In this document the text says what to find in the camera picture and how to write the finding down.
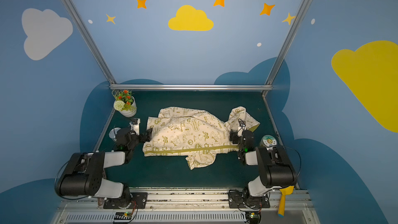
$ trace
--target yellow star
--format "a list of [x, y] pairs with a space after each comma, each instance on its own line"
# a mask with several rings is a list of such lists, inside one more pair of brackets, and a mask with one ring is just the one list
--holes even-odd
[[275, 5], [267, 5], [267, 4], [264, 4], [264, 9], [263, 9], [263, 11], [260, 13], [260, 15], [262, 15], [262, 14], [267, 14], [268, 16], [271, 14], [271, 10], [272, 10], [272, 8], [274, 7]]
[[289, 14], [288, 14], [288, 16], [287, 16], [287, 18], [285, 19], [285, 20], [283, 20], [282, 22], [288, 22], [289, 23], [289, 25], [291, 24], [291, 21], [292, 21], [292, 19], [293, 18], [295, 18], [296, 16], [291, 16], [290, 15], [290, 12], [289, 12]]
[[214, 2], [214, 5], [213, 5], [213, 6], [221, 5], [222, 7], [224, 7], [224, 1], [225, 1], [225, 0], [216, 0], [216, 2]]
[[137, 8], [147, 8], [146, 6], [145, 6], [145, 2], [146, 2], [147, 0], [137, 0], [137, 2], [138, 2], [138, 6], [137, 6]]
[[110, 16], [108, 16], [108, 14], [107, 14], [106, 16], [108, 17], [107, 22], [112, 22], [113, 24], [115, 24], [115, 22], [113, 21], [113, 19], [114, 19], [115, 17], [110, 17]]

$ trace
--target white cup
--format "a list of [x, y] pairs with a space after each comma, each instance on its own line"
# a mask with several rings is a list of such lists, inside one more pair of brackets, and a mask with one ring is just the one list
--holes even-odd
[[117, 134], [117, 131], [119, 131], [121, 128], [119, 128], [119, 127], [116, 127], [116, 128], [113, 128], [110, 132], [109, 132], [109, 137], [113, 140], [113, 141], [115, 141], [116, 142], [116, 134]]

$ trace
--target yellow spatula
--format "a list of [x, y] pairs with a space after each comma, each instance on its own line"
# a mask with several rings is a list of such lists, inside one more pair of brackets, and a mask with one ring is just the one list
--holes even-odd
[[285, 215], [285, 200], [286, 200], [286, 195], [290, 195], [293, 193], [294, 186], [289, 186], [285, 189], [280, 189], [282, 193], [281, 197], [281, 202], [279, 203], [279, 210], [278, 210], [278, 216], [283, 217]]

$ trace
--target green table surface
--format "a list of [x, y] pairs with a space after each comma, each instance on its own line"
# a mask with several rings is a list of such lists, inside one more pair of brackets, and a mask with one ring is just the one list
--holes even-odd
[[[206, 110], [222, 121], [227, 121], [231, 110], [245, 107], [247, 112], [261, 124], [254, 131], [259, 144], [261, 138], [270, 134], [275, 137], [271, 120], [259, 92], [180, 92], [139, 91], [134, 93], [137, 114], [140, 118], [140, 133], [147, 128], [148, 117], [157, 117], [159, 110], [166, 107], [185, 107]], [[128, 127], [131, 118], [115, 112], [102, 140], [100, 151], [110, 152], [114, 141], [109, 138], [113, 127]], [[257, 166], [243, 165], [237, 152], [217, 154], [216, 161], [203, 168], [190, 170], [185, 156], [144, 157], [139, 144], [128, 164], [106, 169], [111, 181], [127, 183], [129, 187], [244, 187], [258, 176]]]

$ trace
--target white cloud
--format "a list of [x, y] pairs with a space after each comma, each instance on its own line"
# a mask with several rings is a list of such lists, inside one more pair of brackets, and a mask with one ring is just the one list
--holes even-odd
[[49, 9], [26, 9], [22, 14], [22, 27], [27, 35], [23, 48], [35, 61], [46, 57], [73, 32], [69, 19]]

